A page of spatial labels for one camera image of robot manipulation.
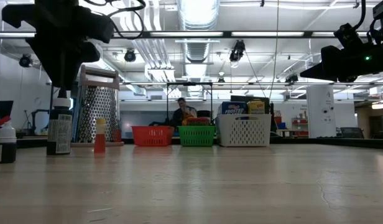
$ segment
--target man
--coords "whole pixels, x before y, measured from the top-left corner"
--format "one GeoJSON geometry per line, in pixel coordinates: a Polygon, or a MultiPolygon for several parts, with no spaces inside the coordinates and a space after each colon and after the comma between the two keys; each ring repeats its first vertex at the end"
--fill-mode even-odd
{"type": "Polygon", "coordinates": [[[184,98],[178,99],[179,109],[177,109],[172,116],[172,121],[176,122],[177,125],[186,125],[186,120],[188,118],[196,118],[197,110],[191,106],[187,106],[186,100],[184,98]]]}

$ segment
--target wooden table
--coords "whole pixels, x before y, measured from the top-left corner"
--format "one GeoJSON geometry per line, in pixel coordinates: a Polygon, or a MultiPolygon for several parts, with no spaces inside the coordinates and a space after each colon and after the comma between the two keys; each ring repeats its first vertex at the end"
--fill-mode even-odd
{"type": "Polygon", "coordinates": [[[383,223],[383,150],[20,149],[0,164],[0,223],[383,223]]]}

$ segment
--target white basket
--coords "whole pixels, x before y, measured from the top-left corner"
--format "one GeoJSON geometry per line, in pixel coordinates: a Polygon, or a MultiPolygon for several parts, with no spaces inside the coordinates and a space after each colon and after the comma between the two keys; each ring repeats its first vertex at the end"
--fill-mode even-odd
{"type": "Polygon", "coordinates": [[[270,114],[220,114],[215,119],[218,144],[229,146],[268,146],[270,114]]]}

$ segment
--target green basket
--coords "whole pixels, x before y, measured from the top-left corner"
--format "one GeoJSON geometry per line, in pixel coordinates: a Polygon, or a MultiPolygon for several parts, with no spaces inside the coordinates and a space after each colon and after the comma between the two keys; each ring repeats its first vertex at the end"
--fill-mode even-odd
{"type": "Polygon", "coordinates": [[[212,146],[215,126],[179,126],[182,146],[212,146]]]}

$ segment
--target bottle cap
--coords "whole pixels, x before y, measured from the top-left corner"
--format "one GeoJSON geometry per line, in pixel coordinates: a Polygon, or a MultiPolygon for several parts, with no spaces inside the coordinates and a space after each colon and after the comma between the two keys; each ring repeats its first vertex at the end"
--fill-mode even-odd
{"type": "Polygon", "coordinates": [[[9,142],[8,139],[11,139],[10,142],[16,142],[16,130],[10,121],[6,122],[0,129],[0,143],[9,142]]]}
{"type": "Polygon", "coordinates": [[[106,118],[97,118],[96,124],[106,124],[106,118]]]}
{"type": "Polygon", "coordinates": [[[57,98],[53,99],[52,106],[61,106],[70,108],[72,106],[72,101],[67,98],[66,89],[61,88],[57,98]]]}

